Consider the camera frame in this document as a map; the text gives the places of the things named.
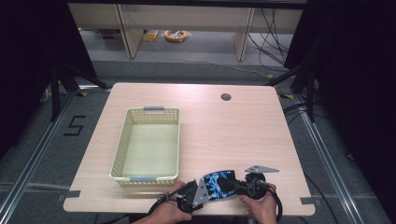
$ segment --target black cable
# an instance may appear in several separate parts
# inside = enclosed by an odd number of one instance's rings
[[[273,198],[276,201],[276,204],[277,204],[276,223],[278,223],[280,221],[280,219],[282,218],[282,215],[283,215],[282,202],[280,201],[279,197],[277,196],[276,190],[273,189],[271,186],[268,186],[267,191],[271,193],[271,195],[273,196]]]
[[[288,107],[283,109],[283,114],[286,114],[287,112],[291,111],[292,109],[298,108],[300,106],[305,106],[305,105],[306,105],[305,103],[302,103],[302,104],[296,104],[296,105],[288,106]]]
[[[282,48],[284,48],[284,49],[287,49],[287,48],[284,47],[283,45],[281,45],[279,40],[278,40],[278,38],[277,38],[275,15],[276,15],[276,10],[273,8],[273,16],[272,16],[273,20],[272,20],[271,25],[270,25],[270,23],[268,22],[267,18],[265,17],[264,11],[262,10],[262,16],[264,17],[265,23],[267,24],[268,33],[271,34],[271,36],[275,40],[276,44],[278,45],[278,48],[275,48],[275,49],[279,50],[279,53],[282,56],[282,59],[285,60],[285,55],[283,54],[284,50]]]
[[[295,111],[289,112],[289,114],[285,114],[285,117],[287,117],[289,115],[292,115],[292,114],[295,114],[295,113],[299,113],[299,112],[301,112],[301,110],[295,110]]]
[[[282,70],[278,70],[278,69],[275,69],[275,68],[270,68],[270,67],[268,67],[268,66],[265,66],[263,63],[262,63],[262,55],[259,53],[259,60],[260,60],[260,64],[262,65],[262,67],[263,68],[265,68],[265,69],[268,69],[268,70],[272,70],[272,71],[277,71],[277,72],[288,72],[288,71],[282,71]]]
[[[271,44],[270,42],[267,41],[268,35],[269,35],[269,33],[267,34],[266,37],[264,37],[262,34],[260,34],[260,36],[262,37],[262,39],[264,40],[264,42],[267,42],[267,44],[268,44],[269,46],[273,47],[274,49],[277,49],[276,46],[274,46],[273,44]]]
[[[324,194],[322,193],[322,191],[319,189],[319,187],[314,183],[314,181],[304,172],[304,176],[305,178],[307,178],[309,180],[309,182],[311,182],[311,184],[315,187],[315,189],[317,189],[317,191],[319,192],[320,196],[322,197],[323,201],[326,203],[327,207],[329,208],[330,212],[332,213],[332,218],[334,219],[334,222],[336,224],[338,224],[338,219],[335,216],[334,211],[332,210],[332,207],[330,206],[329,202],[327,201],[326,197],[324,196]]]
[[[295,119],[297,119],[300,115],[302,115],[304,112],[305,112],[306,110],[303,110],[303,111],[299,111],[300,113],[298,114],[298,115],[296,115],[294,118],[292,118],[289,122],[288,122],[288,125],[289,124],[291,124]]]
[[[96,214],[95,220],[93,221],[93,224],[97,224],[98,223],[98,218],[99,218],[99,213]]]
[[[303,218],[303,217],[297,217],[297,218],[300,219],[303,223],[309,224],[309,223],[305,220],[305,218]]]
[[[257,44],[257,43],[253,40],[253,38],[251,37],[251,35],[248,35],[248,37],[250,38],[250,40],[253,42],[253,44],[256,46],[256,48],[257,48],[260,52],[266,54],[268,57],[272,58],[272,59],[273,59],[274,61],[276,61],[277,63],[280,63],[280,64],[283,65],[283,62],[282,62],[280,59],[278,59],[275,55],[273,55],[272,53],[268,52],[267,50],[265,50],[265,49],[262,47],[263,44],[265,43],[265,40],[264,40],[264,42],[262,43],[262,45],[260,46],[259,44]]]

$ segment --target finger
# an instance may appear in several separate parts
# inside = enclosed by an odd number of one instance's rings
[[[174,201],[168,201],[167,203],[172,204],[173,206],[177,207],[177,202]]]
[[[272,189],[276,190],[276,185],[275,184],[267,183],[267,185],[269,187],[271,187]]]
[[[249,198],[246,195],[239,196],[239,200],[241,200],[241,202],[245,203],[247,206],[250,206],[251,202],[253,201],[253,199]]]
[[[181,180],[178,180],[177,182],[176,182],[176,184],[172,187],[172,189],[171,189],[171,191],[175,191],[175,190],[177,190],[177,189],[180,189],[182,186],[184,186],[184,185],[186,185],[186,183],[184,183],[183,181],[181,181]]]
[[[192,220],[192,214],[190,213],[183,213],[183,220],[190,221]]]
[[[245,215],[245,216],[248,216],[248,217],[249,217],[249,216],[252,216],[251,210],[250,210],[250,209],[245,210],[244,215]]]

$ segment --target gray carpet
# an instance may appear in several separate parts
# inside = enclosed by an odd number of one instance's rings
[[[205,83],[262,85],[268,81],[268,75],[279,76],[280,72],[267,70],[260,66],[236,66],[238,69],[258,71],[257,73],[235,70],[230,67],[219,67],[213,64],[185,63],[110,63],[93,62],[99,78],[108,84],[118,81],[129,82],[169,82],[169,83]],[[77,78],[80,84],[90,84]],[[292,78],[276,88],[286,90]],[[21,198],[13,216],[8,223],[97,223],[106,222],[123,214],[87,214],[67,213],[63,210],[62,196],[71,185],[74,175],[84,155],[96,122],[100,117],[108,92],[89,92],[87,96],[76,96],[67,108],[61,126],[57,130],[49,149],[37,168],[26,192]],[[294,100],[281,99],[283,108],[295,104]],[[50,101],[40,106],[31,118],[18,145],[12,148],[0,162],[0,200],[7,196],[11,183],[15,182],[24,164],[28,161],[41,135],[50,122]],[[374,196],[359,167],[354,161],[345,157],[347,148],[337,135],[321,105],[315,106],[316,125],[323,137],[326,147],[332,154],[337,168],[344,178],[348,189],[363,214],[366,223],[390,223],[378,200]],[[75,119],[74,124],[83,125],[79,135],[65,136],[65,133],[76,133],[78,130],[68,125],[74,116],[85,116]],[[336,214],[339,223],[348,223],[347,215],[340,204],[330,179],[318,156],[315,145],[305,128],[302,116],[298,113],[287,115],[290,132],[297,149],[304,172],[324,193]],[[312,217],[305,217],[308,223],[334,223],[331,210],[321,199],[318,190],[309,182],[308,187],[317,200],[317,212]],[[235,223],[235,220],[224,218],[222,221],[213,218],[196,218],[201,223]],[[284,217],[281,223],[303,223],[298,217]]]

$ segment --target floor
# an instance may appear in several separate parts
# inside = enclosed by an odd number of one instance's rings
[[[247,43],[244,61],[238,62],[233,47],[233,34],[229,33],[190,32],[184,42],[169,43],[164,40],[163,31],[160,31],[155,42],[141,43],[136,57],[132,60],[126,58],[125,48],[119,38],[103,39],[100,33],[93,30],[83,30],[80,33],[94,63],[197,63],[232,69],[240,69],[241,65],[258,65],[268,67],[269,71],[287,70],[281,67],[281,63],[260,53],[251,40]],[[263,38],[260,34],[251,36],[259,46],[262,45]],[[285,48],[290,45],[291,39],[292,35],[277,36],[277,42]],[[278,46],[272,36],[268,41]],[[276,47],[268,44],[264,46],[282,62],[282,54]],[[291,81],[292,79],[286,81],[282,87],[287,87]],[[290,99],[285,96],[289,93],[286,92],[287,89],[277,90],[284,108],[304,100],[303,94]],[[90,106],[103,106],[107,96],[108,91],[90,93],[88,103],[84,97],[74,97],[58,130],[67,130],[72,115],[86,114],[86,109]],[[24,193],[18,199],[19,203],[11,208],[12,215],[7,220],[0,221],[1,223],[102,223],[120,217],[120,214],[71,214],[62,208],[63,196],[78,168],[77,165],[70,165],[69,161],[82,158],[84,146],[89,142],[89,134],[93,132],[100,112],[90,111],[90,120],[84,126],[87,132],[83,132],[81,137],[65,140],[60,131],[51,137],[51,147],[36,157],[37,167],[30,171],[33,176],[28,180],[27,188],[22,189]],[[315,106],[315,115],[315,123],[309,122],[304,109],[291,111],[286,114],[286,118],[317,212],[312,217],[284,217],[281,223],[390,223],[359,167],[346,157],[347,148],[321,105]],[[52,124],[48,117],[50,104],[44,102],[31,120],[30,128],[23,134],[23,141],[1,160],[1,200],[12,198],[13,195],[9,192],[15,188],[13,184],[20,181],[20,174],[26,172],[26,163],[33,162],[31,155],[35,155],[39,146],[46,144],[40,140],[42,136],[50,135],[48,127]],[[75,145],[81,146],[80,149],[70,150],[66,154],[57,151],[60,147],[72,149]],[[235,220],[224,218],[222,221],[230,223]]]

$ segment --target beige basket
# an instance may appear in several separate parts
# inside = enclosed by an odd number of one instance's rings
[[[175,107],[128,109],[110,178],[138,190],[173,186],[178,175],[179,121]]]

